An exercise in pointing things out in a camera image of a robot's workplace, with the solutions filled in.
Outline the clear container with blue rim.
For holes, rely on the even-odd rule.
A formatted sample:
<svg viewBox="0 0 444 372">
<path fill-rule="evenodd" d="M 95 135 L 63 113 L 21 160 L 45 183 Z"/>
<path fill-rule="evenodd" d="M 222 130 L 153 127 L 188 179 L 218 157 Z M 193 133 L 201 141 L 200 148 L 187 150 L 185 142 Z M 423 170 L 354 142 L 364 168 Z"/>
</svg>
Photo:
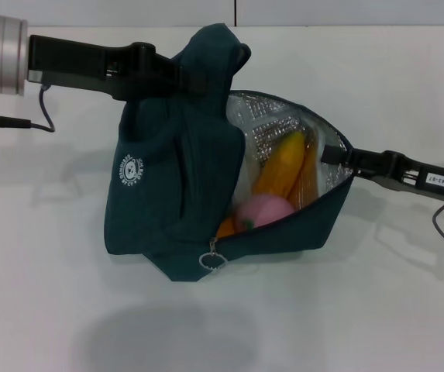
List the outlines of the clear container with blue rim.
<svg viewBox="0 0 444 372">
<path fill-rule="evenodd" d="M 319 157 L 328 144 L 343 147 L 337 133 L 327 125 L 313 122 L 302 115 L 270 115 L 258 119 L 238 119 L 238 126 L 246 137 L 246 150 L 239 179 L 232 196 L 234 207 L 251 194 L 267 159 L 280 141 L 292 132 L 305 135 L 305 159 L 288 201 L 302 209 L 340 184 L 348 173 L 339 166 L 322 164 Z"/>
</svg>

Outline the pink toy peach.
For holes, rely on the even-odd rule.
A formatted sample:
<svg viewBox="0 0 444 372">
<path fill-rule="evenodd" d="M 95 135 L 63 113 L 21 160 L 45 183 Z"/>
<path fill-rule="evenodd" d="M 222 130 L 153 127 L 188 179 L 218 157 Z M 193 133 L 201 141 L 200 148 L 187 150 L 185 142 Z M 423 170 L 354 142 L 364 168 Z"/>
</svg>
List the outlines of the pink toy peach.
<svg viewBox="0 0 444 372">
<path fill-rule="evenodd" d="M 285 198 L 270 194 L 253 195 L 237 208 L 234 216 L 235 229 L 239 233 L 259 228 L 294 212 L 295 208 Z"/>
</svg>

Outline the dark teal insulated bag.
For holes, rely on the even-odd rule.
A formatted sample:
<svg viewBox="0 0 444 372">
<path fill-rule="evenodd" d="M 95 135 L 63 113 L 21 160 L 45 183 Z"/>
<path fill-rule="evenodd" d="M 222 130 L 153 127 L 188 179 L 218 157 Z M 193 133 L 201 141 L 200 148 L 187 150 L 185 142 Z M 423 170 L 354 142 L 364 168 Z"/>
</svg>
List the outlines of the dark teal insulated bag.
<svg viewBox="0 0 444 372">
<path fill-rule="evenodd" d="M 238 119 L 302 115 L 333 129 L 313 111 L 255 91 L 234 91 L 234 75 L 250 48 L 223 24 L 200 29 L 174 57 L 208 76 L 204 95 L 128 101 L 105 209 L 110 254 L 140 254 L 172 281 L 198 281 L 229 261 L 250 255 L 322 247 L 342 208 L 352 173 L 302 209 L 271 224 L 218 238 L 237 206 L 232 196 L 246 150 Z"/>
</svg>

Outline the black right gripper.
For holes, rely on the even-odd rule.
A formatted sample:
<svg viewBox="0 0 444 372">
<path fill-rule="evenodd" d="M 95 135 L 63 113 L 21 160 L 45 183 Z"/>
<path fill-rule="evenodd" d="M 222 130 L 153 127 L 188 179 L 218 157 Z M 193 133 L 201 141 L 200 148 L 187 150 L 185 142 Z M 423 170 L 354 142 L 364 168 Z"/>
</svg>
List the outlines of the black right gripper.
<svg viewBox="0 0 444 372">
<path fill-rule="evenodd" d="M 392 191 L 409 192 L 444 201 L 444 167 L 412 160 L 393 151 L 345 150 L 326 145 L 321 162 L 351 169 Z"/>
</svg>

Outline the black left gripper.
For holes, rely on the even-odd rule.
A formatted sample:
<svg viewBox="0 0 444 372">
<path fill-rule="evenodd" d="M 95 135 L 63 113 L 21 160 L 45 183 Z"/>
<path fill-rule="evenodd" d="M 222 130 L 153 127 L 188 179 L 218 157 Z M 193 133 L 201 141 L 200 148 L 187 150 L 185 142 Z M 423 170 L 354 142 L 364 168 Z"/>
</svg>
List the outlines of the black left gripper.
<svg viewBox="0 0 444 372">
<path fill-rule="evenodd" d="M 204 71 L 175 64 L 149 43 L 110 47 L 38 35 L 29 38 L 27 80 L 101 92 L 122 102 L 208 91 Z"/>
</svg>

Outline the yellow banana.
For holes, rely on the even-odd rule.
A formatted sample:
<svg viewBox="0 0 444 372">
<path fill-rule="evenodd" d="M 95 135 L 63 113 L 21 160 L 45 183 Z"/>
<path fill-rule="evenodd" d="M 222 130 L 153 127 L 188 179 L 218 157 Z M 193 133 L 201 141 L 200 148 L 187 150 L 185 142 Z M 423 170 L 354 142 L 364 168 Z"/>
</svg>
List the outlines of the yellow banana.
<svg viewBox="0 0 444 372">
<path fill-rule="evenodd" d="M 292 132 L 286 135 L 277 148 L 272 151 L 259 177 L 252 185 L 250 196 L 244 202 L 253 195 L 259 194 L 280 196 L 288 201 L 288 196 L 298 178 L 304 159 L 305 135 L 301 132 Z M 235 212 L 220 225 L 216 233 L 218 238 L 237 233 L 234 225 Z"/>
</svg>

